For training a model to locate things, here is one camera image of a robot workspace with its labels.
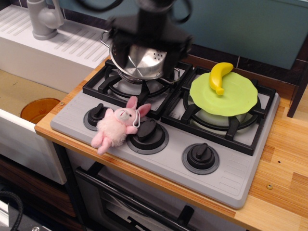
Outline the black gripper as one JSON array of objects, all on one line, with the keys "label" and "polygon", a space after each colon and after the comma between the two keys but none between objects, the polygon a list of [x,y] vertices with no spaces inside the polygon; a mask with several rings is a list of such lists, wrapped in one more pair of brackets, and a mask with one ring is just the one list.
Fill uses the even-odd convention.
[{"label": "black gripper", "polygon": [[128,64],[133,45],[165,51],[162,78],[168,78],[178,60],[187,56],[193,37],[171,21],[167,13],[139,9],[135,15],[110,20],[109,38],[113,43],[112,57],[118,68]]}]

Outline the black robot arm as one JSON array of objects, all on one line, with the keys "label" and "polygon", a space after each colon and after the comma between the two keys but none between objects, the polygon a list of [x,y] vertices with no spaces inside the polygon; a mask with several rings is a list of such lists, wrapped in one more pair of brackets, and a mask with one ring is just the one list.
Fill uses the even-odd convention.
[{"label": "black robot arm", "polygon": [[110,20],[110,56],[124,74],[142,80],[168,78],[185,58],[193,37],[171,17],[172,0],[138,0],[136,15]]}]

